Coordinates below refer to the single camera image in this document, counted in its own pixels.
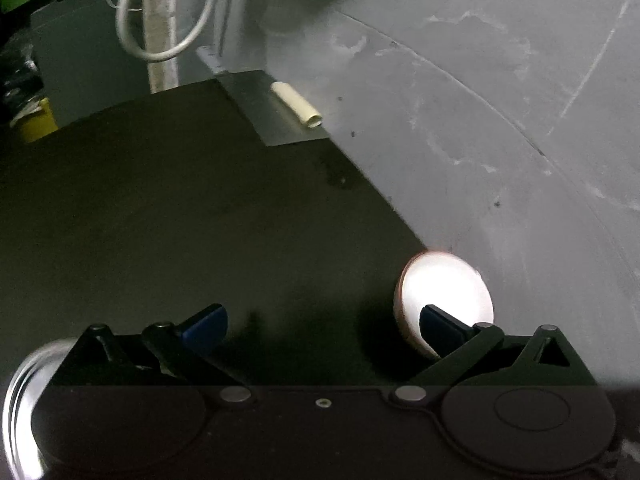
silver screw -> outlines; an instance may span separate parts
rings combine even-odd
[[[330,408],[331,401],[329,399],[318,399],[316,400],[316,406],[318,408]]]
[[[427,396],[427,392],[420,386],[411,386],[407,384],[396,388],[396,397],[404,402],[419,402]]]
[[[251,398],[251,391],[244,386],[227,386],[220,390],[220,398],[226,402],[245,402]]]

black table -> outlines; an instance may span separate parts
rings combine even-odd
[[[222,303],[215,359],[251,382],[401,380],[392,296],[421,249],[329,140],[265,147],[215,81],[155,94],[0,162],[0,372]]]

